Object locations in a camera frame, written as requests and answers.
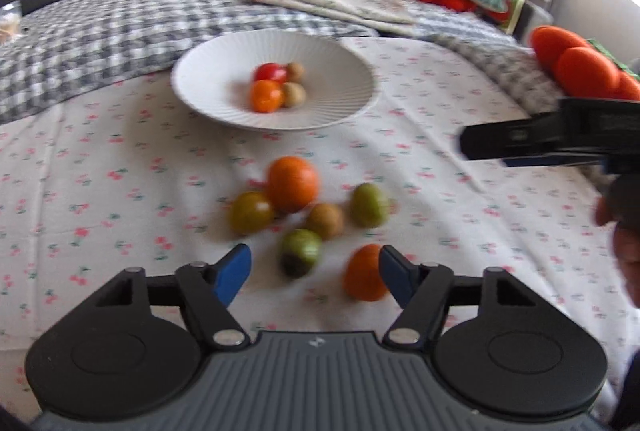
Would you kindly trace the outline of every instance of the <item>red tomato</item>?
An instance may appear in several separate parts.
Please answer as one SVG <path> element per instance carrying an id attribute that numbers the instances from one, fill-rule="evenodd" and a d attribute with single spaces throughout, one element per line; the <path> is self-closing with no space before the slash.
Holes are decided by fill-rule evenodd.
<path id="1" fill-rule="evenodd" d="M 267 62 L 256 69 L 254 81 L 257 80 L 274 80 L 278 84 L 284 84 L 287 82 L 287 69 L 281 64 Z"/>
<path id="2" fill-rule="evenodd" d="M 256 113 L 272 113 L 284 102 L 284 92 L 273 80 L 257 80 L 251 87 L 251 108 Z"/>

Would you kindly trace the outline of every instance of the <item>plate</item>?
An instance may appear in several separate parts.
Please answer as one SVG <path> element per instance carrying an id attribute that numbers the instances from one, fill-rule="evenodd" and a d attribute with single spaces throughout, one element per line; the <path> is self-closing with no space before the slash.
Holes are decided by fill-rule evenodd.
<path id="1" fill-rule="evenodd" d="M 274 113 L 250 109 L 255 69 L 265 62 L 300 62 L 305 104 Z M 196 46 L 174 66 L 172 86 L 188 106 L 213 120 L 264 131 L 315 130 L 372 107 L 380 84 L 357 55 L 336 41 L 284 30 L 252 30 Z"/>

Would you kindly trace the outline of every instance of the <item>orange plush toy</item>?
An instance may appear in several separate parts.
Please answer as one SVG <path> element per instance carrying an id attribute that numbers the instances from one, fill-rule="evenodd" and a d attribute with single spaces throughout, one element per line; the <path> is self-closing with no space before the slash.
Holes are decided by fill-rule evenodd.
<path id="1" fill-rule="evenodd" d="M 626 66 L 579 35 L 556 26 L 541 26 L 531 33 L 530 44 L 540 66 L 556 78 L 567 95 L 640 101 L 640 82 Z"/>

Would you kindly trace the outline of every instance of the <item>human hand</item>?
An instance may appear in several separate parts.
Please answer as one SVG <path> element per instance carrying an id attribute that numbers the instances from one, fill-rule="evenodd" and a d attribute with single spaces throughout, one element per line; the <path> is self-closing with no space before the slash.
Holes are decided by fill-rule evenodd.
<path id="1" fill-rule="evenodd" d="M 596 206 L 595 222 L 606 225 L 615 221 L 604 198 Z M 626 291 L 637 307 L 640 307 L 640 235 L 616 225 L 613 232 L 613 252 L 618 259 L 620 271 L 626 280 Z"/>

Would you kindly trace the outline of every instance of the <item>white wall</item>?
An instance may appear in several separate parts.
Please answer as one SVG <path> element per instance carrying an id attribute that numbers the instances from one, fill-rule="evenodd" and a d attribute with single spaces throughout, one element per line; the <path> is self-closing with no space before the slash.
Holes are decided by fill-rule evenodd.
<path id="1" fill-rule="evenodd" d="M 640 6 L 630 0 L 560 0 L 556 25 L 597 39 L 621 62 L 640 57 Z"/>

